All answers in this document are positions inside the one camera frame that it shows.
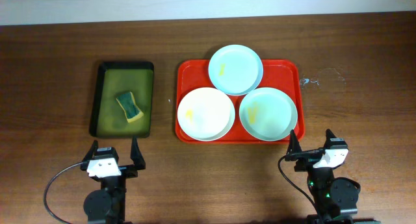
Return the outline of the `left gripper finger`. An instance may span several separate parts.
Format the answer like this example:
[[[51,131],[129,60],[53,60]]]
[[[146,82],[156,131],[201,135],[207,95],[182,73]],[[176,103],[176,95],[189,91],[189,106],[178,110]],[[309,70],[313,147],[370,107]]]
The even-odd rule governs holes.
[[[135,136],[132,137],[130,158],[137,170],[143,170],[146,168],[146,162],[140,152],[138,140]]]
[[[94,140],[90,149],[88,150],[88,152],[84,156],[82,162],[88,162],[89,160],[91,160],[93,158],[94,153],[96,152],[97,148],[98,148],[98,141]]]

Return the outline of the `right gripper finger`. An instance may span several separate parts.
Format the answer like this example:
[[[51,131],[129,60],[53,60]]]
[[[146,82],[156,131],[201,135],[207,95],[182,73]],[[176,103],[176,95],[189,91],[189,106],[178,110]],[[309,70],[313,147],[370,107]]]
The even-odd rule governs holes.
[[[335,145],[335,142],[333,142],[332,139],[336,139],[336,136],[330,129],[326,129],[326,141],[324,143],[325,149],[330,149],[333,145]]]
[[[290,131],[289,136],[290,136],[289,145],[288,145],[288,148],[287,148],[286,155],[289,156],[289,155],[293,155],[293,154],[296,154],[296,153],[301,153],[302,148],[300,147],[298,138],[297,138],[294,130]]]

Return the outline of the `light green plate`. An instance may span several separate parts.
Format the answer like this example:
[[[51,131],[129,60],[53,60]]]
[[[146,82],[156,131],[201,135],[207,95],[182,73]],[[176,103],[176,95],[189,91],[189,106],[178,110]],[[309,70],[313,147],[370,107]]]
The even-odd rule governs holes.
[[[242,99],[239,118],[245,131],[254,138],[274,142],[290,135],[298,122],[294,101],[275,88],[257,88]]]

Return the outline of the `green and yellow sponge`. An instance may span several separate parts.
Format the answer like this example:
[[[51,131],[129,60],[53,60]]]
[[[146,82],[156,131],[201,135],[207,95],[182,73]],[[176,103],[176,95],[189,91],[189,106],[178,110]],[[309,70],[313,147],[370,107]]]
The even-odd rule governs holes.
[[[116,100],[122,108],[128,123],[132,123],[144,115],[143,111],[137,106],[132,92],[123,93]]]

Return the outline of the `white plate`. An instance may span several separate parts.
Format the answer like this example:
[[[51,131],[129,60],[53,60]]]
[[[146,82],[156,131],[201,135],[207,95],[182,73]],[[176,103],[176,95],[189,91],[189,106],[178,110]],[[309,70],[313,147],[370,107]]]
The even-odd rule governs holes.
[[[216,88],[197,88],[179,102],[177,120],[181,130],[192,139],[214,141],[231,130],[235,107],[224,92]]]

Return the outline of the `light blue plate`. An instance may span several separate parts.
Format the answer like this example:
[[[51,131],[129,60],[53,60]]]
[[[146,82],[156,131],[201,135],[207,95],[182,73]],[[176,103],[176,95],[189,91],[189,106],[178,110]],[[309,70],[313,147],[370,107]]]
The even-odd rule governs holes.
[[[208,74],[215,88],[228,95],[245,95],[256,89],[264,68],[259,55],[244,45],[227,45],[209,60]]]

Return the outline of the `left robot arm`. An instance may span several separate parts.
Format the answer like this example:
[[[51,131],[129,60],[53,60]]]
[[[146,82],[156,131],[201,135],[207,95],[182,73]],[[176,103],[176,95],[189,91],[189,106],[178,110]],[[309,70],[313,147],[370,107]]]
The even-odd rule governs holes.
[[[91,224],[124,224],[126,204],[126,180],[137,178],[138,172],[146,168],[146,163],[138,146],[136,137],[132,137],[130,159],[132,164],[120,166],[115,148],[92,146],[84,156],[80,169],[100,183],[100,189],[87,195],[83,209],[87,222]]]

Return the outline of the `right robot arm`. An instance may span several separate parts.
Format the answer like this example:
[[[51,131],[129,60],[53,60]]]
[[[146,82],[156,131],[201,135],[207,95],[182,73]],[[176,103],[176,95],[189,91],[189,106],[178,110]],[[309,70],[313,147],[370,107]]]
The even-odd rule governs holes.
[[[344,139],[326,130],[323,147],[303,151],[297,136],[291,131],[285,161],[295,161],[295,172],[307,173],[307,187],[310,194],[296,187],[311,202],[315,214],[308,215],[306,223],[353,223],[352,215],[357,214],[357,202],[361,186],[358,182],[334,177],[333,171],[345,162],[349,152]]]

